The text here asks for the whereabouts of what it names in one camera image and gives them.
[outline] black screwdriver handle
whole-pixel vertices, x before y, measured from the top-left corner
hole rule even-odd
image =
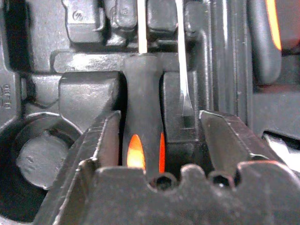
[[[278,21],[277,17],[273,20],[268,17],[268,2],[272,1],[251,0],[248,1],[247,6],[253,49],[253,70],[260,84],[275,82],[281,72],[282,54]],[[276,8],[273,10],[274,15],[277,15]]]
[[[160,139],[163,122],[159,102],[159,79],[163,73],[159,59],[151,54],[124,60],[127,80],[127,114],[123,137],[123,165],[127,164],[128,147],[135,135],[139,137],[147,176],[160,171]]]

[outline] screwdriver shaft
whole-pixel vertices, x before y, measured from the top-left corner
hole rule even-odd
[[[147,53],[146,0],[137,0],[139,53]]]
[[[186,58],[186,44],[184,36],[184,10],[183,0],[176,0],[178,18],[178,57],[180,70],[180,102],[182,104],[182,115],[194,114],[192,103],[188,92],[188,70]]]

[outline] screwdriver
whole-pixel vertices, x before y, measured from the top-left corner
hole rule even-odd
[[[140,167],[148,177],[165,170],[165,141],[159,101],[163,73],[158,58],[147,53],[146,0],[137,0],[139,54],[124,59],[127,114],[123,136],[123,165]]]
[[[186,44],[185,44],[185,37],[184,37],[183,0],[176,0],[176,8],[177,8],[177,18],[178,18],[180,105],[182,107],[182,116],[189,117],[194,115],[194,110],[188,92],[188,70],[187,70],[187,59],[186,59]]]

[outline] tool holder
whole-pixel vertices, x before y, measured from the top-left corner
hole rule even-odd
[[[166,158],[166,173],[151,176],[120,167],[136,0],[0,0],[0,224],[297,224],[298,178],[259,137],[300,140],[300,95],[293,84],[284,97],[257,84],[248,2],[184,1],[188,121],[175,0],[146,7],[148,51],[163,70]],[[32,139],[59,139],[67,154],[37,157],[50,148]],[[36,168],[57,176],[44,180]]]

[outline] black rubber grip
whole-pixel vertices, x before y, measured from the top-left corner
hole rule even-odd
[[[127,114],[123,137],[123,165],[127,165],[130,140],[138,135],[145,157],[146,173],[159,172],[160,138],[163,123],[159,101],[159,79],[163,73],[159,59],[151,54],[124,59],[127,80]]]
[[[260,84],[270,84],[280,75],[281,51],[273,43],[266,1],[249,0],[247,10],[254,74]]]

